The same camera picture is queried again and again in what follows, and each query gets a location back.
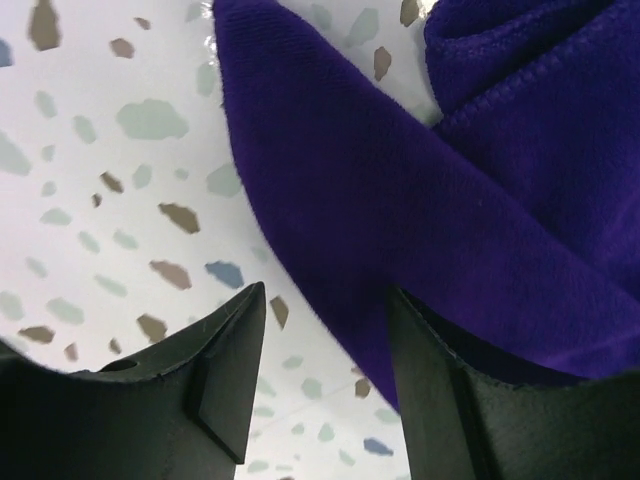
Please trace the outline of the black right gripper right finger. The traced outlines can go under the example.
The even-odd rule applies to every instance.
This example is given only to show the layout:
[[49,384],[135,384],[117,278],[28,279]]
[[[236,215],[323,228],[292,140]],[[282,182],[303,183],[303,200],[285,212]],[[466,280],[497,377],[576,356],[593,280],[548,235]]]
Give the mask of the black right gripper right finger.
[[395,385],[415,479],[635,479],[639,375],[586,380],[508,354],[393,290]]

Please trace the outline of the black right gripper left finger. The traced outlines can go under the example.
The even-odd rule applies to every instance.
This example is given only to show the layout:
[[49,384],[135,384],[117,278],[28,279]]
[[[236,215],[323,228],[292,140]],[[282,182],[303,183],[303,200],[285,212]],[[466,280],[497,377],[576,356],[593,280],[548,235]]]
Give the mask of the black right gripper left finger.
[[1,348],[5,479],[231,479],[245,460],[266,320],[254,283],[99,371]]

